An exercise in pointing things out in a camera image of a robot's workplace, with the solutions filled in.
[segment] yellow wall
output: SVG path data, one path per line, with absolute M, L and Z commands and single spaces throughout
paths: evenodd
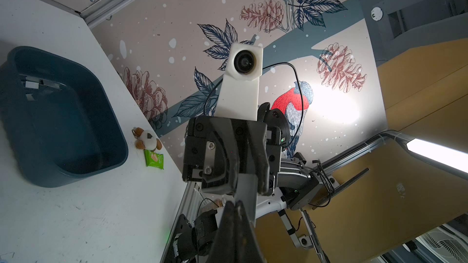
M 389 129 L 468 152 L 468 39 L 414 48 L 378 68 Z M 468 181 L 409 156 L 394 141 L 334 173 L 370 172 L 329 206 L 310 210 L 331 263 L 360 263 L 468 211 Z M 405 194 L 396 185 L 402 183 Z M 287 212 L 297 227 L 301 214 Z M 278 214 L 257 220 L 270 263 L 319 262 L 296 249 Z M 297 234 L 306 234 L 303 224 Z

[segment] red bird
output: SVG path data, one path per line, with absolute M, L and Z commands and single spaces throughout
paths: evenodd
M 304 117 L 300 127 L 299 122 L 301 120 L 302 102 L 297 82 L 294 82 L 294 88 L 279 96 L 272 105 L 272 109 L 280 109 L 288 120 L 291 138 L 294 137 L 294 134 L 296 134 L 297 131 L 297 135 L 292 140 L 291 145 L 285 150 L 284 154 L 288 158 L 292 158 L 294 156 L 297 142 L 299 141 L 299 137 L 302 134 L 302 128 L 304 127 L 304 118 L 306 117 L 307 109 L 313 101 L 313 91 L 310 85 L 305 81 L 301 81 L 300 83 L 302 99 L 304 100 Z

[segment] white table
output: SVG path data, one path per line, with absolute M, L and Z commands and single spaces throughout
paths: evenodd
M 58 188 L 25 180 L 0 126 L 0 262 L 159 262 L 184 193 L 164 153 L 145 165 L 132 128 L 150 126 L 85 22 L 39 0 L 0 0 L 0 63 L 32 46 L 87 67 L 101 81 L 129 145 L 116 169 Z

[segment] round smoke detector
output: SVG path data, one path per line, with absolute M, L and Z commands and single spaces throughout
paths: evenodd
M 372 16 L 372 19 L 375 20 L 375 21 L 381 20 L 382 17 L 383 17 L 382 9 L 380 7 L 378 7 L 378 6 L 372 8 L 371 16 Z

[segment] wire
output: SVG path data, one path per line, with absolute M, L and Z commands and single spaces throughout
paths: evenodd
M 327 204 L 325 204 L 324 206 L 317 206 L 317 205 L 314 205 L 312 203 L 309 203 L 309 205 L 312 205 L 313 207 L 325 207 L 327 206 L 328 204 L 330 204 L 330 200 L 331 200 L 331 195 L 332 195 L 332 192 L 334 190 L 331 189 L 331 187 L 333 187 L 331 185 L 331 182 L 330 182 L 330 179 L 327 177 L 327 174 L 325 173 L 325 171 L 323 170 L 323 167 L 322 167 L 322 163 L 320 163 L 320 161 L 312 161 L 313 163 L 318 163 L 319 165 L 317 166 L 319 170 L 316 170 L 316 169 L 313 169 L 311 167 L 308 167 L 308 166 L 304 166 L 304 165 L 299 165 L 297 163 L 294 163 L 294 162 L 290 162 L 290 161 L 281 161 L 282 163 L 290 163 L 290 164 L 293 164 L 295 166 L 298 166 L 298 167 L 304 167 L 304 168 L 308 168 L 310 170 L 312 170 L 314 173 L 318 174 L 319 175 L 319 178 L 322 182 L 322 184 L 325 186 L 325 188 L 327 189 L 327 192 L 328 192 L 328 202 Z
M 328 204 L 330 204 L 330 201 L 331 201 L 331 195 L 332 195 L 332 190 L 331 188 L 333 187 L 331 185 L 331 182 L 330 180 L 328 179 L 327 177 L 327 174 L 325 173 L 325 171 L 323 170 L 323 167 L 322 167 L 322 163 L 320 161 L 312 161 L 312 162 L 317 162 L 318 163 L 318 166 L 317 168 L 319 169 L 319 171 L 317 171 L 316 169 L 313 169 L 313 171 L 315 173 L 317 173 L 320 177 L 320 180 L 322 181 L 322 184 L 325 186 L 325 188 L 327 189 L 328 191 L 328 201 L 325 205 L 323 206 L 320 206 L 320 205 L 314 205 L 312 203 L 309 203 L 309 205 L 312 205 L 313 207 L 326 207 L 328 206 Z
M 299 128 L 301 127 L 301 124 L 302 124 L 302 119 L 304 118 L 304 95 L 302 95 L 301 84 L 299 83 L 299 77 L 297 76 L 296 68 L 294 67 L 294 65 L 290 64 L 289 62 L 279 62 L 279 63 L 275 63 L 275 64 L 272 64 L 272 65 L 269 65 L 269 66 L 267 66 L 267 67 L 262 68 L 262 71 L 264 71 L 264 70 L 266 70 L 266 69 L 268 69 L 268 68 L 274 67 L 274 66 L 278 66 L 278 65 L 289 65 L 289 66 L 291 66 L 291 68 L 294 70 L 294 76 L 296 77 L 297 86 L 299 87 L 299 93 L 300 93 L 300 95 L 301 95 L 301 119 L 299 120 L 299 125 L 297 126 L 297 129 L 296 129 L 296 132 L 294 133 L 293 138 L 291 138 L 291 140 L 289 141 L 289 144 L 286 146 L 286 148 L 288 148 L 288 147 L 290 147 L 290 145 L 293 143 L 294 138 L 296 138 L 297 132 L 299 132 Z M 205 105 L 204 105 L 204 107 L 203 107 L 203 114 L 204 114 L 205 116 L 206 116 L 206 106 L 208 105 L 208 100 L 210 99 L 210 96 L 213 94 L 213 92 L 216 90 L 216 88 L 221 84 L 221 82 L 223 82 L 223 79 L 221 79 L 221 80 L 212 88 L 212 90 L 210 91 L 210 93 L 209 93 L 208 96 L 206 97 Z
M 203 201 L 205 201 L 205 200 L 209 200 L 209 201 L 211 201 L 211 202 L 214 203 L 214 201 L 211 200 L 211 199 L 209 199 L 209 198 L 203 198 L 202 202 L 200 202 L 200 205 L 198 206 L 198 210 L 196 211 L 196 218 L 198 217 L 198 212 L 200 211 L 200 207 L 202 207 L 202 203 L 203 203 Z M 198 255 L 199 249 L 198 249 L 198 240 L 197 240 L 197 239 L 195 240 L 195 243 L 196 243 L 196 261 L 197 261 L 197 262 L 200 262 L 200 256 Z
M 279 62 L 279 63 L 276 63 L 276 64 L 272 64 L 272 65 L 269 65 L 267 67 L 264 67 L 262 69 L 262 71 L 266 70 L 268 68 L 274 67 L 274 66 L 278 66 L 278 65 L 289 65 L 289 66 L 291 66 L 291 68 L 294 70 L 294 76 L 296 77 L 297 86 L 299 88 L 299 93 L 301 95 L 301 119 L 299 120 L 299 125 L 297 126 L 296 132 L 294 133 L 294 137 L 291 138 L 291 141 L 289 141 L 289 144 L 286 146 L 286 148 L 288 148 L 288 147 L 290 147 L 290 145 L 293 143 L 294 139 L 296 138 L 297 132 L 299 132 L 299 128 L 301 127 L 301 124 L 302 124 L 302 119 L 304 118 L 304 95 L 302 95 L 301 84 L 299 83 L 299 77 L 297 76 L 296 68 L 294 67 L 294 65 L 290 64 L 289 62 Z
M 216 88 L 223 82 L 223 79 L 221 79 L 210 91 L 208 96 L 206 97 L 205 105 L 203 106 L 203 115 L 206 116 L 206 105 L 208 105 L 208 100 L 210 99 L 211 94 L 216 90 Z
M 296 231 L 298 231 L 298 230 L 299 230 L 299 227 L 301 226 L 301 220 L 302 220 L 302 216 L 301 216 L 301 218 L 299 219 L 299 224 L 297 225 Z

